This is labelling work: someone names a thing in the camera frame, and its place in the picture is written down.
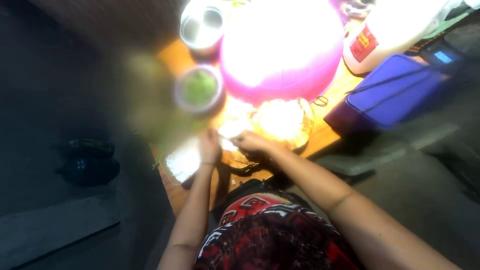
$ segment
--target left hand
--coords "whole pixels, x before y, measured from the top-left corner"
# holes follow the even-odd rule
[[[200,155],[203,164],[216,165],[221,156],[218,132],[210,128],[200,134]]]

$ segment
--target red label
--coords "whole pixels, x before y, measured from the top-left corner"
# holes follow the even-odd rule
[[[353,40],[350,45],[350,51],[353,57],[361,63],[365,57],[367,57],[373,49],[378,45],[378,41],[375,36],[370,32],[368,26],[365,25],[363,30],[358,34],[357,38]]]

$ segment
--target red patterned fabric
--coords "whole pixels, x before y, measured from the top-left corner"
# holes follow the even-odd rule
[[[363,269],[345,239],[311,210],[270,193],[224,212],[194,269]]]

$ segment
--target blue box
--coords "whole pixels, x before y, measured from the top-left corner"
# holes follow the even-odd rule
[[[443,76],[404,54],[392,55],[370,72],[324,120],[342,134],[388,129],[437,91]]]

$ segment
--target green herb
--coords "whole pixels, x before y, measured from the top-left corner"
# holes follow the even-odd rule
[[[206,105],[212,101],[216,88],[216,79],[210,73],[199,70],[186,78],[183,97],[194,106]]]

